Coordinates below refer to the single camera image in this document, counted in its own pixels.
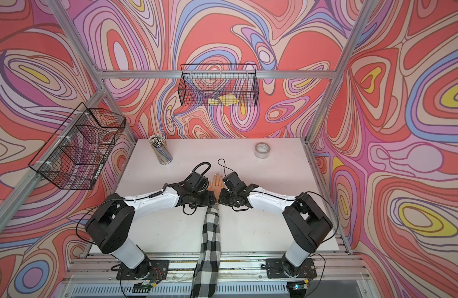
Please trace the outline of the aluminium crossbar back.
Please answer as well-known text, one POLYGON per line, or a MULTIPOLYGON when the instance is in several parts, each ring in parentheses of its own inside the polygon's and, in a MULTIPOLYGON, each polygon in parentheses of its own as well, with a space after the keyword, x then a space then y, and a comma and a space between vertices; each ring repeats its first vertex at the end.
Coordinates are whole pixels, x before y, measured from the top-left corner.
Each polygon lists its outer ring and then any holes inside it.
POLYGON ((229 78, 235 74, 254 73, 260 79, 290 79, 290 78, 319 78, 333 79, 335 71, 331 70, 295 70, 295 71, 229 71, 229 70, 209 70, 209 71, 177 71, 177 70, 100 70, 97 71, 98 77, 102 79, 117 78, 144 78, 144 79, 175 79, 183 74, 209 74, 216 77, 229 78))

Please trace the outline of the aluminium frame post left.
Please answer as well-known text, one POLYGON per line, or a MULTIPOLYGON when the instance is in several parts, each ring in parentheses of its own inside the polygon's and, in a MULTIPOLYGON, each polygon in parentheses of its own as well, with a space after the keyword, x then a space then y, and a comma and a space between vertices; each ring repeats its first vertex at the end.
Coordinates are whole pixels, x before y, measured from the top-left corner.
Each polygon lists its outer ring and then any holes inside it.
POLYGON ((1 241, 31 237, 32 217, 122 168, 123 118, 88 105, 101 91, 45 1, 0 1, 0 205, 25 175, 40 184, 1 241))

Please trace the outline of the plaid sleeve mannequin forearm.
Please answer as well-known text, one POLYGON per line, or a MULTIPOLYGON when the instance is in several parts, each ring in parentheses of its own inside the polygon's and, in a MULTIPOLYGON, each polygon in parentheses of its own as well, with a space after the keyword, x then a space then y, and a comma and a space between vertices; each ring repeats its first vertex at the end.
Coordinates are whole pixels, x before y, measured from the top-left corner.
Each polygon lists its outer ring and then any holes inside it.
POLYGON ((211 298, 216 291, 221 257, 220 216, 218 204, 209 206, 202 229, 202 243, 190 296, 211 298))

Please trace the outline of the yellow sticky notes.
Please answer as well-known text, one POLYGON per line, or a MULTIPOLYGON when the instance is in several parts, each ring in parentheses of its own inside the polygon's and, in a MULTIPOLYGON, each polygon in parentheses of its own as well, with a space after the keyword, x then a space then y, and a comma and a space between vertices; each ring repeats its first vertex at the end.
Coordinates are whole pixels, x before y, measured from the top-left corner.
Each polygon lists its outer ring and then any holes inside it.
POLYGON ((209 106, 232 106, 239 104, 240 100, 232 93, 221 95, 217 98, 207 99, 209 106))

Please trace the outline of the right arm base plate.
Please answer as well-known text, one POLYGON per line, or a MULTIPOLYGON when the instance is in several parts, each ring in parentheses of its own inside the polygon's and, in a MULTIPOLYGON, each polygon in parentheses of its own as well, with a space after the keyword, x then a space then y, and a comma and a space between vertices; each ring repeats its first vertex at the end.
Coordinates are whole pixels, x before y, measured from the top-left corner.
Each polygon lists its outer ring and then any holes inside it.
POLYGON ((311 281, 317 277, 316 267, 311 258, 306 258, 300 266, 294 266, 285 258, 269 258, 261 268, 266 270, 269 279, 303 278, 311 281))

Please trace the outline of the mannequin hand with glitter nails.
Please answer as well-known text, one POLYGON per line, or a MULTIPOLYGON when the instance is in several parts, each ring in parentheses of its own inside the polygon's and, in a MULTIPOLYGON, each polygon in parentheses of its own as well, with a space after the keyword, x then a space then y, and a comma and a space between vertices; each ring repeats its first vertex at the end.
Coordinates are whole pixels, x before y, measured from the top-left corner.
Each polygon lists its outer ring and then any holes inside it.
POLYGON ((215 199, 216 199, 216 203, 219 203, 220 193, 221 193, 221 190, 223 189, 225 189, 225 184, 223 182, 223 176, 220 173, 217 173, 213 177, 208 187, 208 190, 213 192, 215 199))

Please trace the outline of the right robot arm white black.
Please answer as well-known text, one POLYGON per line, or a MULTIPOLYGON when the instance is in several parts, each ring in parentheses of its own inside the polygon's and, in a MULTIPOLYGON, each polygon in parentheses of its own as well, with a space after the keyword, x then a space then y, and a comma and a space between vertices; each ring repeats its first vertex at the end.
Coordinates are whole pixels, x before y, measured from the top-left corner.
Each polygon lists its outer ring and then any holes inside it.
POLYGON ((333 229, 332 221, 309 192, 298 196, 277 194, 255 184, 246 185, 235 172, 222 181, 225 185, 219 198, 222 205, 232 207, 234 211, 245 206, 247 210, 262 210, 284 218, 293 238, 293 243, 281 258, 287 274, 294 275, 333 229))

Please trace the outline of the aluminium frame post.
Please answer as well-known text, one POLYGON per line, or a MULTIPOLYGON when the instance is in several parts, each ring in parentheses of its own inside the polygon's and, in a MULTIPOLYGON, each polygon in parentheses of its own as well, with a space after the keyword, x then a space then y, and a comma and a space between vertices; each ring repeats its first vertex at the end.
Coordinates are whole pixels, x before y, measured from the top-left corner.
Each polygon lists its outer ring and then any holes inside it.
POLYGON ((359 11, 358 17, 354 23, 354 26, 347 38, 346 45, 341 52, 341 56, 334 70, 334 78, 328 83, 327 88, 320 99, 320 103, 317 107, 315 115, 310 123, 305 142, 309 144, 315 137, 317 130, 322 126, 323 118, 329 105, 336 97, 335 93, 339 84, 341 83, 344 75, 344 70, 348 65, 349 59, 354 53, 358 42, 370 20, 370 17, 375 10, 379 1, 364 1, 359 11))
POLYGON ((122 168, 123 118, 88 105, 101 91, 45 1, 0 1, 0 205, 25 175, 40 184, 1 241, 31 237, 32 217, 122 168))

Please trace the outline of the aluminium frame post right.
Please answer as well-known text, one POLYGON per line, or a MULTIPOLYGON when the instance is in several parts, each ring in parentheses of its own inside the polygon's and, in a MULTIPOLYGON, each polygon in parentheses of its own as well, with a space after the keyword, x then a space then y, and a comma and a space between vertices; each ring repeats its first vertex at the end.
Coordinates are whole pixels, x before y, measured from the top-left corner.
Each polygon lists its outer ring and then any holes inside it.
POLYGON ((335 93, 339 84, 341 83, 344 75, 344 70, 348 65, 349 59, 354 53, 358 42, 370 20, 370 17, 375 10, 379 1, 364 1, 359 11, 358 17, 354 23, 354 26, 347 38, 346 45, 341 52, 341 56, 334 70, 334 78, 328 83, 327 88, 320 99, 320 103, 317 107, 315 115, 310 123, 305 142, 309 144, 315 137, 317 130, 322 126, 323 118, 329 105, 336 97, 335 93))

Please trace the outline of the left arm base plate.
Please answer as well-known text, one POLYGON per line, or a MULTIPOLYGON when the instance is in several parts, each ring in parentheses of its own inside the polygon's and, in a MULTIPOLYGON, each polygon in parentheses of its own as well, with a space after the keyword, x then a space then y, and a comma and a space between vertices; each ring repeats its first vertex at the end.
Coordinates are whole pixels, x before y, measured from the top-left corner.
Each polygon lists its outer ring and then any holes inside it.
POLYGON ((135 269, 121 264, 117 273, 119 281, 163 281, 167 278, 169 260, 144 260, 135 269))

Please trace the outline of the clear tape roll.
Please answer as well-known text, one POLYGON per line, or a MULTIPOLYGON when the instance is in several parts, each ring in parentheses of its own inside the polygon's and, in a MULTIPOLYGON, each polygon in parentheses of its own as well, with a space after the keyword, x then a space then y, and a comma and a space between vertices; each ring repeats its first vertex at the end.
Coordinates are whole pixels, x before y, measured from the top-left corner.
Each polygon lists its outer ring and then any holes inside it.
POLYGON ((259 159, 266 159, 271 153, 271 147, 265 142, 259 142, 254 146, 254 155, 259 159))

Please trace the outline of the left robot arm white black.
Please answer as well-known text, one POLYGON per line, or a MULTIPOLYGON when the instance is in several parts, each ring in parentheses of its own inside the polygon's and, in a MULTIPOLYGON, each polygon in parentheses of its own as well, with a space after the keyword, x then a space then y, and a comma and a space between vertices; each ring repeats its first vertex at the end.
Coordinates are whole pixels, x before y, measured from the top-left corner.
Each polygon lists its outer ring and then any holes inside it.
POLYGON ((208 178, 192 172, 185 180, 165 184, 161 190, 137 196, 109 195, 85 224, 85 231, 99 250, 118 259, 137 279, 152 269, 148 256, 129 238, 132 223, 151 213, 181 206, 196 210, 216 203, 208 178))

